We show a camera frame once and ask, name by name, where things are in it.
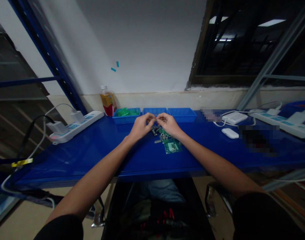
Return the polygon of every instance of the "forearm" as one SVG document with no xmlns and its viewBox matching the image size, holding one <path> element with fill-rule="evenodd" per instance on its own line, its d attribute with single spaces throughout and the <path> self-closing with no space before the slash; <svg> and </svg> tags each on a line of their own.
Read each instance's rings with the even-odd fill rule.
<svg viewBox="0 0 305 240">
<path fill-rule="evenodd" d="M 236 198 L 249 192 L 264 192 L 236 166 L 200 145 L 184 132 L 177 137 L 200 164 Z"/>
<path fill-rule="evenodd" d="M 107 156 L 98 162 L 60 201 L 46 223 L 67 214 L 83 220 L 99 196 L 114 177 L 123 159 L 136 143 L 128 136 Z"/>
</svg>

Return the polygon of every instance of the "bottle label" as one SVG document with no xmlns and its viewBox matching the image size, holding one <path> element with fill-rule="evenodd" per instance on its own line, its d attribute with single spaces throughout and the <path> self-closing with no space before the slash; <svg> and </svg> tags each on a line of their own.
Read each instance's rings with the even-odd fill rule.
<svg viewBox="0 0 305 240">
<path fill-rule="evenodd" d="M 116 102 L 113 95 L 100 95 L 100 97 L 106 115 L 112 117 L 113 113 L 117 110 Z"/>
</svg>

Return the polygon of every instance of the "blue tabletop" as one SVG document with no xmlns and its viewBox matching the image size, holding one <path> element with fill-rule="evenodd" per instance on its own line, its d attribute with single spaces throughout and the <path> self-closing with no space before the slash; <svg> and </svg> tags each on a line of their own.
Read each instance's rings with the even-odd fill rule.
<svg viewBox="0 0 305 240">
<path fill-rule="evenodd" d="M 200 111 L 194 123 L 179 123 L 191 138 L 224 157 L 244 172 L 290 170 L 305 167 L 305 143 L 271 126 L 257 121 L 263 135 L 270 138 L 277 156 L 267 156 L 246 147 L 242 139 L 230 139 Z M 242 122 L 252 124 L 250 117 Z M 237 127 L 230 127 L 238 132 Z M 18 189 L 51 188 L 74 185 L 98 161 L 127 136 L 132 124 L 115 125 L 111 117 L 103 117 L 67 143 L 51 145 L 14 174 Z M 123 181 L 144 181 L 206 175 L 199 162 L 182 146 L 183 151 L 166 154 L 159 136 L 149 132 L 129 152 L 117 172 Z"/>
</svg>

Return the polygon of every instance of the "white power strip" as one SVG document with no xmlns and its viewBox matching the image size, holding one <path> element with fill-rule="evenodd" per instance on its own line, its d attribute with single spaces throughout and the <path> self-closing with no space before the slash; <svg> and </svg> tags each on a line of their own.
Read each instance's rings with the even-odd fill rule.
<svg viewBox="0 0 305 240">
<path fill-rule="evenodd" d="M 287 121 L 287 118 L 281 116 L 271 116 L 266 111 L 249 113 L 249 116 L 257 118 L 265 123 L 271 125 L 277 125 L 280 129 L 297 136 L 299 138 L 305 138 L 305 125 L 304 124 L 292 124 Z"/>
<path fill-rule="evenodd" d="M 100 111 L 92 111 L 85 115 L 85 121 L 82 123 L 71 123 L 67 125 L 66 127 L 69 129 L 68 132 L 65 134 L 58 134 L 58 133 L 53 133 L 50 135 L 50 138 L 53 142 L 54 145 L 59 144 L 59 143 L 65 143 L 68 142 L 70 139 L 72 139 L 75 135 L 80 133 L 82 130 L 84 130 L 86 127 L 90 126 L 93 124 L 95 121 L 99 120 L 102 118 L 105 114 Z"/>
</svg>

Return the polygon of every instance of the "yellow tag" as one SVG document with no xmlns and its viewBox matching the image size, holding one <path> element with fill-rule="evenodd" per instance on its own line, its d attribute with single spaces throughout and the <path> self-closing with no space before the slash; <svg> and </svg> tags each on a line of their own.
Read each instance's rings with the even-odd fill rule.
<svg viewBox="0 0 305 240">
<path fill-rule="evenodd" d="M 12 167 L 19 167 L 19 166 L 22 166 L 22 165 L 25 165 L 25 164 L 28 164 L 28 163 L 32 163 L 32 161 L 33 161 L 33 158 L 29 158 L 29 159 L 26 159 L 26 160 L 14 162 L 14 163 L 11 164 L 11 166 Z"/>
</svg>

